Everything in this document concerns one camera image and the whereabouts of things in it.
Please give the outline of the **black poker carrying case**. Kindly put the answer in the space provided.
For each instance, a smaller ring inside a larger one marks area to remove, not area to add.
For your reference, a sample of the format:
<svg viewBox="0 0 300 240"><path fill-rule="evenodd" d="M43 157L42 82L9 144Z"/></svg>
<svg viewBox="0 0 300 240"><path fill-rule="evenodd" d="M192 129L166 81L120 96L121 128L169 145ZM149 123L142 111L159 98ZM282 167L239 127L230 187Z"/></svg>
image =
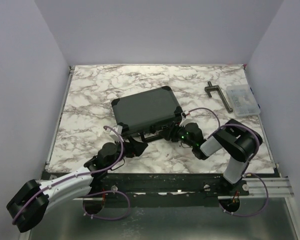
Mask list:
<svg viewBox="0 0 300 240"><path fill-rule="evenodd" d="M111 106L124 139L155 134L173 122L180 122L183 112L169 86L114 99Z"/></svg>

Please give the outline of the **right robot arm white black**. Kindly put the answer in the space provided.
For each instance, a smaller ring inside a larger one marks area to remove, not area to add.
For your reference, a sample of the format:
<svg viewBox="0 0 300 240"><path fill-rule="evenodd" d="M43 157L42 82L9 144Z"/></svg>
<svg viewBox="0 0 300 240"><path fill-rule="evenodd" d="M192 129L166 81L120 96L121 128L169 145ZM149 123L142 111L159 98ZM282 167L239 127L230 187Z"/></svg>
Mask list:
<svg viewBox="0 0 300 240"><path fill-rule="evenodd" d="M195 122L185 125L172 123L171 126L161 130L159 135L166 141L188 145L192 148L194 156L200 160L206 160L224 149L230 158L223 173L220 191L226 196L237 192L237 183L242 179L249 162L263 143L259 133L235 119L230 119L220 126L208 138L204 138L202 130Z"/></svg>

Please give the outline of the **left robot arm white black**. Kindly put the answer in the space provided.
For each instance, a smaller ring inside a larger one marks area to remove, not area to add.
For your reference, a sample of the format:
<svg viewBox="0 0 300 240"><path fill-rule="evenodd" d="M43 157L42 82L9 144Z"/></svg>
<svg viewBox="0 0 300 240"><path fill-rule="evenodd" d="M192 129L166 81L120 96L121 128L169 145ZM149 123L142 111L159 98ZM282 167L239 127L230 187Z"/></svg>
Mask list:
<svg viewBox="0 0 300 240"><path fill-rule="evenodd" d="M45 213L58 204L85 195L97 197L101 191L98 181L108 170L124 158L139 157L147 147L147 143L132 137L128 141L107 142L74 172L43 182L27 181L6 205L12 224L24 233L38 225Z"/></svg>

